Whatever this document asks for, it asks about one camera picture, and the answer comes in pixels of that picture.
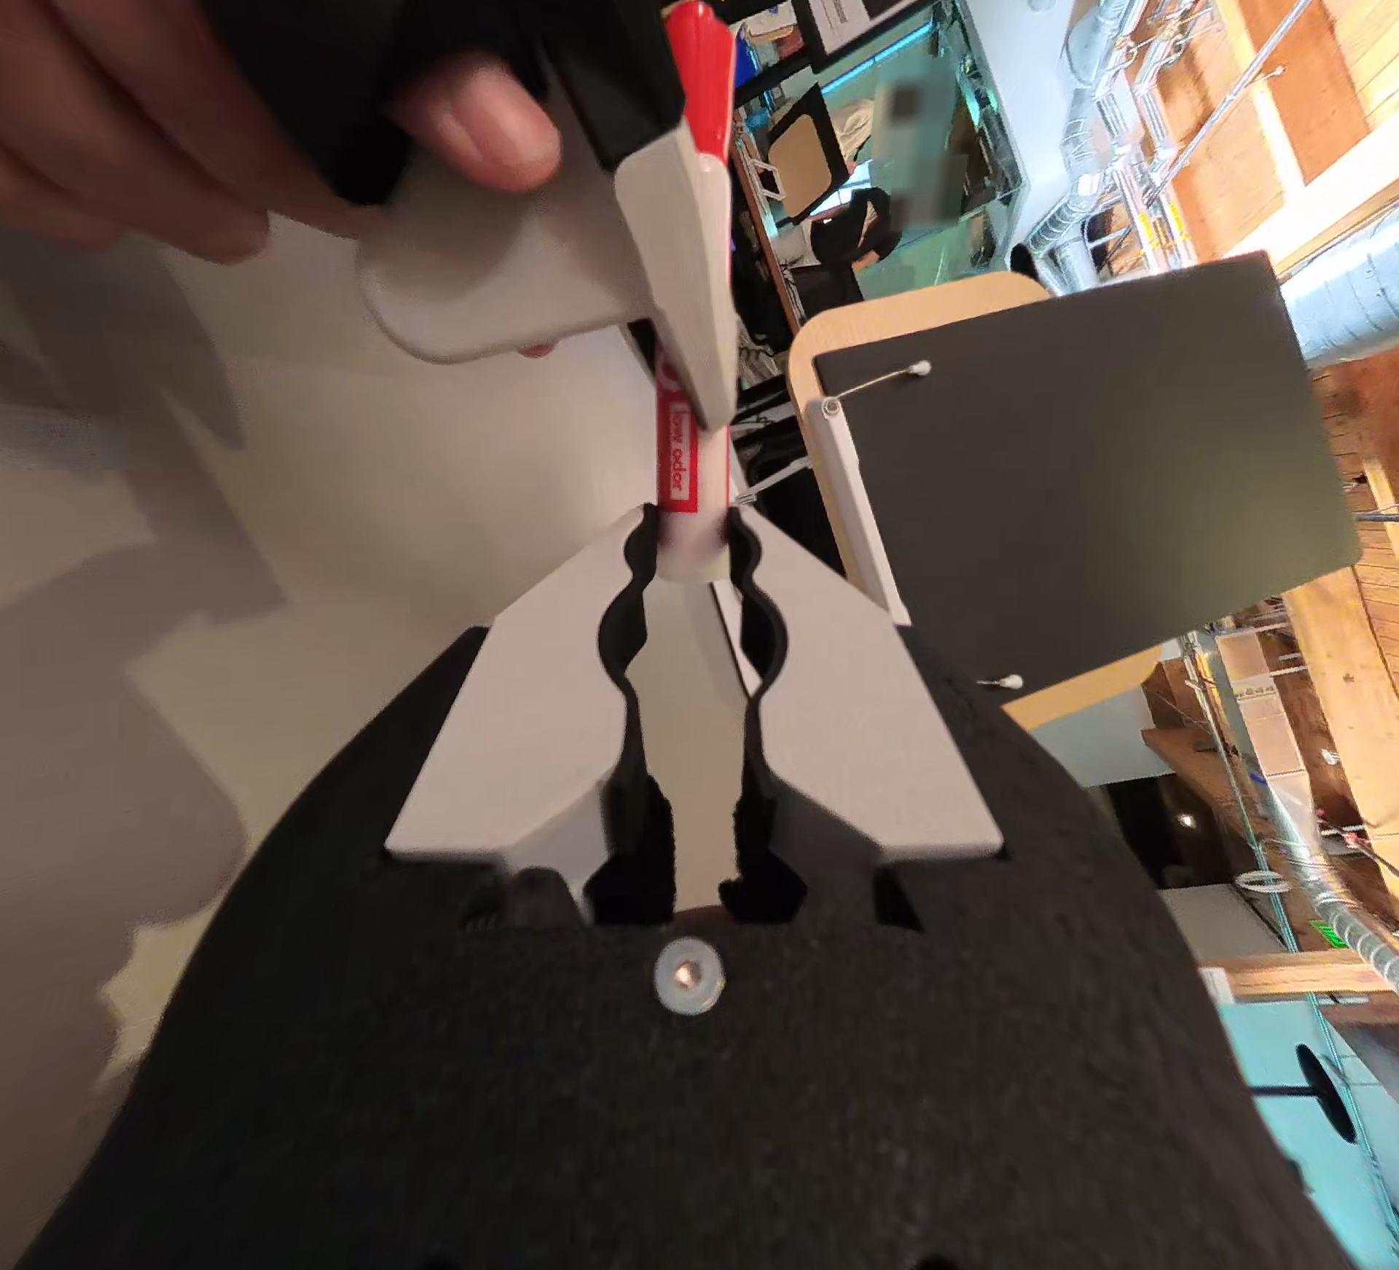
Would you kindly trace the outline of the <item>silver air duct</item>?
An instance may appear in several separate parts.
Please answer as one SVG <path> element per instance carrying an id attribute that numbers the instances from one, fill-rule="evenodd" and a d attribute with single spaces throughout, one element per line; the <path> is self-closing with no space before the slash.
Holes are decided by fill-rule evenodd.
<path id="1" fill-rule="evenodd" d="M 1398 345 L 1398 211 L 1302 265 L 1282 294 L 1312 371 Z"/>

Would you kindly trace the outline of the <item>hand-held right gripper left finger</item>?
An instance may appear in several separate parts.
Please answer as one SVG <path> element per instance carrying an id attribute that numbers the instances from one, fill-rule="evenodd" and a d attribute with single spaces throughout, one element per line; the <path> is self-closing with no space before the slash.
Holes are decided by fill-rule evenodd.
<path id="1" fill-rule="evenodd" d="M 630 510 L 496 616 L 388 833 L 396 859 L 552 871 L 597 923 L 674 918 L 672 813 L 629 680 L 658 530 L 655 505 Z"/>

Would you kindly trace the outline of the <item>black round disc on pole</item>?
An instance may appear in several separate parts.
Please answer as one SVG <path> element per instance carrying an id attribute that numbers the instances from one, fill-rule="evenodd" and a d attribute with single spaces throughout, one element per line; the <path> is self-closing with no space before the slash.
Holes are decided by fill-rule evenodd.
<path id="1" fill-rule="evenodd" d="M 1305 1043 L 1296 1044 L 1293 1053 L 1298 1076 L 1292 1082 L 1283 1084 L 1252 1084 L 1248 1087 L 1251 1095 L 1257 1101 L 1276 1100 L 1315 1104 L 1337 1138 L 1347 1145 L 1356 1145 L 1359 1142 L 1356 1120 L 1331 1071 L 1324 1065 L 1318 1052 Z"/>

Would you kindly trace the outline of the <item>person's left hand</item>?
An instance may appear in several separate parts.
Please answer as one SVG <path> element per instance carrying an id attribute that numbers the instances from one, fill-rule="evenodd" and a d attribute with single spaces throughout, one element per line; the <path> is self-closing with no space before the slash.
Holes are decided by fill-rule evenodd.
<path id="1" fill-rule="evenodd" d="M 366 211 L 282 136 L 196 0 L 2 0 L 4 227 L 90 249 L 143 236 L 237 265 L 272 217 Z"/>

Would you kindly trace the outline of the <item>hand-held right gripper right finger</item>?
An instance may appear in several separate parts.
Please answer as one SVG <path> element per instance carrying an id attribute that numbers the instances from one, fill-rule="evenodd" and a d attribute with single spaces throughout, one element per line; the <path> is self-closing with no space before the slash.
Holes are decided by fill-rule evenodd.
<path id="1" fill-rule="evenodd" d="M 906 626 L 760 513 L 726 522 L 744 712 L 740 925 L 917 925 L 909 883 L 1005 845 Z"/>

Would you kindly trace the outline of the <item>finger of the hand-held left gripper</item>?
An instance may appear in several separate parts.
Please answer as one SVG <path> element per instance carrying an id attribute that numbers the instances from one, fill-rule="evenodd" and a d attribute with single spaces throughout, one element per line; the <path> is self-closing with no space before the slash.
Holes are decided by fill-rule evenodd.
<path id="1" fill-rule="evenodd" d="M 614 192 L 651 291 L 651 318 L 705 430 L 738 405 L 728 165 L 677 125 L 623 160 Z"/>

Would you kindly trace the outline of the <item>wooden back chair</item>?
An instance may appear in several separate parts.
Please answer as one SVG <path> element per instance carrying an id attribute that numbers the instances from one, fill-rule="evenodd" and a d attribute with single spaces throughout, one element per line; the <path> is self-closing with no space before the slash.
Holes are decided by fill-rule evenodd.
<path id="1" fill-rule="evenodd" d="M 811 219 L 849 185 L 852 166 L 821 86 L 807 90 L 775 121 L 764 160 L 777 179 L 785 227 Z"/>

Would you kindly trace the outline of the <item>red and white marker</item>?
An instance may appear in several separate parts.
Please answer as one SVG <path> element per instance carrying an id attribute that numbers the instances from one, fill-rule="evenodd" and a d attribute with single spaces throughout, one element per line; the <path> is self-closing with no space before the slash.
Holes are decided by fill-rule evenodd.
<path id="1" fill-rule="evenodd" d="M 722 348 L 737 357 L 740 321 L 731 293 L 734 205 L 729 176 L 737 41 L 702 0 L 675 6 L 667 31 L 687 96 L 686 120 L 702 166 L 706 239 L 715 246 L 724 278 Z M 655 351 L 654 371 L 659 574 L 667 580 L 725 580 L 729 575 L 729 430 L 703 430 L 662 347 Z"/>

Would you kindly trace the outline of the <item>black board with wooden edge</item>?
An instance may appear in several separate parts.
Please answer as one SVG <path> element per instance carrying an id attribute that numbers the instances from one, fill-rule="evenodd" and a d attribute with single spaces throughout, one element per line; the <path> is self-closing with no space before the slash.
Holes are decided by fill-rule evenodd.
<path id="1" fill-rule="evenodd" d="M 919 638 L 974 680 L 1021 676 L 1003 705 L 1027 730 L 1362 554 L 1263 252 L 1067 297 L 1003 271 L 837 307 L 786 371 L 799 420 L 844 405 Z"/>

